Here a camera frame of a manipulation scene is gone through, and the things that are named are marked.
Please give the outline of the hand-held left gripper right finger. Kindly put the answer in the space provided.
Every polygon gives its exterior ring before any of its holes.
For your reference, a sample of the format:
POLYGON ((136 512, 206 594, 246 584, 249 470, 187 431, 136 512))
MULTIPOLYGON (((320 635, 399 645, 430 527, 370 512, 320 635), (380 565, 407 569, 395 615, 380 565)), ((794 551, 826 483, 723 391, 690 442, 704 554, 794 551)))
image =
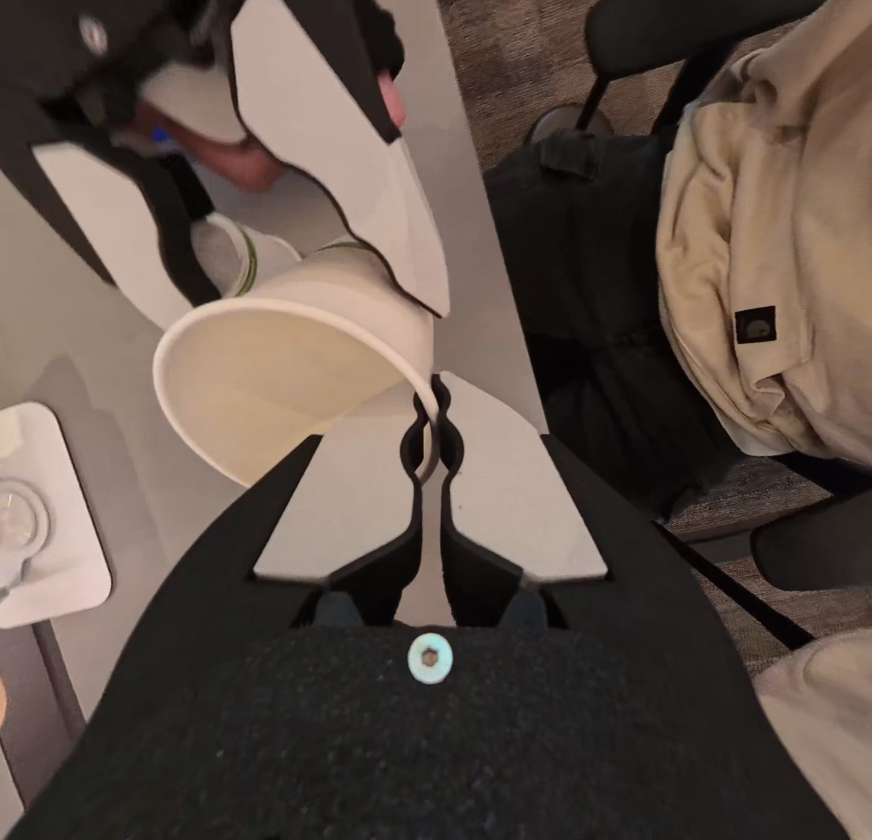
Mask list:
POLYGON ((608 566, 550 440, 523 415, 450 373, 432 377, 446 477, 441 564, 454 622, 494 628, 521 589, 605 580, 608 566))

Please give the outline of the person's left forearm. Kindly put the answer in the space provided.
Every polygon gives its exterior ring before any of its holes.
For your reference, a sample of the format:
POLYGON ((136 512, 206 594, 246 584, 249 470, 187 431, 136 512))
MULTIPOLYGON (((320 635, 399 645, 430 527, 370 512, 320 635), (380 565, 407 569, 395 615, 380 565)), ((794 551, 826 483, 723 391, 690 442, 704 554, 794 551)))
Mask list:
POLYGON ((871 837, 871 629, 814 640, 753 680, 763 711, 850 838, 871 837))

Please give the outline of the person's right hand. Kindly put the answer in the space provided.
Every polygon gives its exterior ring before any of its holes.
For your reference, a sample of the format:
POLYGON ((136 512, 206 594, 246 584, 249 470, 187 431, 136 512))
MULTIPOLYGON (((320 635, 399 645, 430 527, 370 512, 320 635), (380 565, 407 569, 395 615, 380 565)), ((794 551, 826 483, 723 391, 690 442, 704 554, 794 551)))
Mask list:
POLYGON ((181 126, 174 126, 173 133, 177 143, 198 163, 242 192, 268 192, 285 173, 286 165, 253 138, 232 145, 209 140, 181 126))

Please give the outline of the white paper cup green band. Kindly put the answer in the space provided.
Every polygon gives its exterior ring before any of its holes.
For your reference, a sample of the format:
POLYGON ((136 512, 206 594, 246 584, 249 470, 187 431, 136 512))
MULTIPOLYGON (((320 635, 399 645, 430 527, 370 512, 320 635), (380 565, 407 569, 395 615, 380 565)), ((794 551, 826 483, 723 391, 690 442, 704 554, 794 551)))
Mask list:
POLYGON ((394 286, 375 252, 336 242, 174 323, 154 353, 154 388, 181 440, 249 488, 397 384, 436 416, 433 337, 433 314, 394 286))
POLYGON ((195 222, 190 234, 194 256, 223 300, 243 296, 301 261, 282 238, 217 212, 195 222))

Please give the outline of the white rounded tray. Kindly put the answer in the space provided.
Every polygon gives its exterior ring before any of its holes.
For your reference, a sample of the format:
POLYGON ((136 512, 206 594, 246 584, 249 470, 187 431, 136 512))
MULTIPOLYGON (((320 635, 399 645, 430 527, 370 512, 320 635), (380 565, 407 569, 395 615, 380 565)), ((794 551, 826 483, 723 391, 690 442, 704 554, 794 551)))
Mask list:
POLYGON ((1 411, 1 628, 102 605, 113 587, 58 418, 25 401, 1 411))

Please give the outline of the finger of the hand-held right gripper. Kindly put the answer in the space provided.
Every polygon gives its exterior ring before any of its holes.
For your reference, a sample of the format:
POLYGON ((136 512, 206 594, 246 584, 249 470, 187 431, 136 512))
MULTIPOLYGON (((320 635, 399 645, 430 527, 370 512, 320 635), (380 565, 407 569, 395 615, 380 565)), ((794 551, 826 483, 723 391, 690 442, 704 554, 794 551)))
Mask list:
POLYGON ((317 182, 397 288, 441 318, 441 236, 387 110, 352 0, 243 0, 230 24, 234 103, 282 163, 317 182))
POLYGON ((73 142, 33 154, 115 288, 148 321, 166 330, 219 299, 193 249, 195 216, 165 165, 73 142))

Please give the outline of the black pants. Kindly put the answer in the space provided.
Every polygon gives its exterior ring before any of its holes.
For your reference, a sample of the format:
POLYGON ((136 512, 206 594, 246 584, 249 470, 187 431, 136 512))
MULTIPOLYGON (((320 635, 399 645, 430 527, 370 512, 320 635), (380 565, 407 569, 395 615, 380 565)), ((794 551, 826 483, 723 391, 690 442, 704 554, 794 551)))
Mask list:
POLYGON ((485 176, 551 434, 661 522, 744 458, 660 321, 655 240, 676 132, 562 130, 485 176))

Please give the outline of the beige sweatshirt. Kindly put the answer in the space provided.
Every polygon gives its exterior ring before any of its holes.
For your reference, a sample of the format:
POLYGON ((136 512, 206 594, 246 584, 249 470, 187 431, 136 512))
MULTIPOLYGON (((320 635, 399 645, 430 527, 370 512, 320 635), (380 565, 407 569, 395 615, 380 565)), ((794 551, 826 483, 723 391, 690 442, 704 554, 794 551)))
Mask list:
POLYGON ((749 455, 871 463, 871 0, 725 69, 664 167, 661 323, 749 455))

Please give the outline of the black office chair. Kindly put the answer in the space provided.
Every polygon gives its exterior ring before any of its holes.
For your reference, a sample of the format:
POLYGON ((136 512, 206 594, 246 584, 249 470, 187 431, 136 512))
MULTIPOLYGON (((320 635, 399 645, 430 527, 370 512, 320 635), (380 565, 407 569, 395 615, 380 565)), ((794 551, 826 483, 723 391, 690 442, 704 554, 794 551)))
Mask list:
MULTIPOLYGON (((683 61, 654 131, 677 124, 683 106, 714 79, 739 43, 809 17, 825 0, 600 0, 585 39, 596 74, 579 124, 592 122, 609 84, 683 61)), ((829 493, 818 504, 755 520, 742 534, 755 571, 774 588, 808 593, 870 577, 857 543, 870 525, 870 468, 800 450, 763 453, 829 493)))

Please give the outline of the grey shoe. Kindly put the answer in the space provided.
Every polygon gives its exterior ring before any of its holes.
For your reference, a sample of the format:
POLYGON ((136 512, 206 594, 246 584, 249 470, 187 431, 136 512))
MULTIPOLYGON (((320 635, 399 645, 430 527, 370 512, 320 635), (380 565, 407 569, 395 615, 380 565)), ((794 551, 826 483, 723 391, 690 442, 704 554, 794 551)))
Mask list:
POLYGON ((607 138, 616 135, 611 122, 600 110, 595 110, 585 126, 579 125, 582 114, 581 104, 565 104, 551 109, 535 120, 524 138, 524 143, 539 143, 556 132, 572 128, 581 129, 597 137, 607 138))

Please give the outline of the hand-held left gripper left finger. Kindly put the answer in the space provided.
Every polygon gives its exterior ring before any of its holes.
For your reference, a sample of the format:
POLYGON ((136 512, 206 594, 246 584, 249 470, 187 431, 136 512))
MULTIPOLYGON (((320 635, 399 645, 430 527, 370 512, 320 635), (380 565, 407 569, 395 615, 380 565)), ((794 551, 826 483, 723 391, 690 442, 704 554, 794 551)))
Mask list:
POLYGON ((370 626, 390 626, 421 560, 426 413, 415 394, 380 394, 318 443, 257 559, 258 578, 352 597, 370 626))

